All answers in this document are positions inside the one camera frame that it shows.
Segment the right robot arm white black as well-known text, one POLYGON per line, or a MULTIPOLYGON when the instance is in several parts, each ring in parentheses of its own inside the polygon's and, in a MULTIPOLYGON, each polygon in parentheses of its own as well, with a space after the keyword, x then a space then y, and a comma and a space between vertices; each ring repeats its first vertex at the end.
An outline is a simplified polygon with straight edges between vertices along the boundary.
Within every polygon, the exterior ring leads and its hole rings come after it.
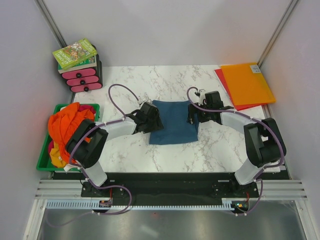
POLYGON ((233 196, 242 196, 247 185, 257 181, 264 170, 284 163, 287 149, 273 118, 254 118, 225 106, 218 91, 206 92, 192 86, 186 95, 190 102, 188 123, 213 121, 244 135, 247 159, 229 180, 229 191, 233 196))

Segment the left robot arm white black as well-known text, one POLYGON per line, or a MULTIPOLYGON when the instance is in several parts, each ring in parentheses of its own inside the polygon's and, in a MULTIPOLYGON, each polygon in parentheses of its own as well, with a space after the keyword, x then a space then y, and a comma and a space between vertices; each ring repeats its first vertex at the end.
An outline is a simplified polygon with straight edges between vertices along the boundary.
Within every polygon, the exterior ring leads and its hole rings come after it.
POLYGON ((99 163, 107 141, 137 133, 148 134, 164 128, 159 109, 150 102, 144 102, 139 109, 126 114, 124 119, 110 122, 94 122, 84 119, 65 145, 72 160, 92 182, 92 191, 99 197, 110 191, 107 174, 99 163))

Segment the blue polo shirt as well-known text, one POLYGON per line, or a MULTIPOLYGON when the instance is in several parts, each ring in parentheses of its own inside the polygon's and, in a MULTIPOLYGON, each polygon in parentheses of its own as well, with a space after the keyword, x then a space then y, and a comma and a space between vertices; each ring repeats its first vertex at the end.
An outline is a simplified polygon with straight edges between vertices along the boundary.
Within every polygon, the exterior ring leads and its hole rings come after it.
POLYGON ((199 123, 190 124, 188 101, 160 101, 152 103, 158 108, 163 129, 150 133, 150 145, 176 145, 198 141, 199 123))

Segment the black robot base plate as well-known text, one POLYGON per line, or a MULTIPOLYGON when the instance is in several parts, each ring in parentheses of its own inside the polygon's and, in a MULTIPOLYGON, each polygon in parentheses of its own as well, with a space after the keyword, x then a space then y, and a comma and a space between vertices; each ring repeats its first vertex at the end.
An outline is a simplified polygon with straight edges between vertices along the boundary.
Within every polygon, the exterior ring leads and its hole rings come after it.
POLYGON ((111 197, 118 204, 220 204, 257 198, 257 184, 233 188, 232 173, 109 173, 103 189, 84 182, 82 197, 111 197))

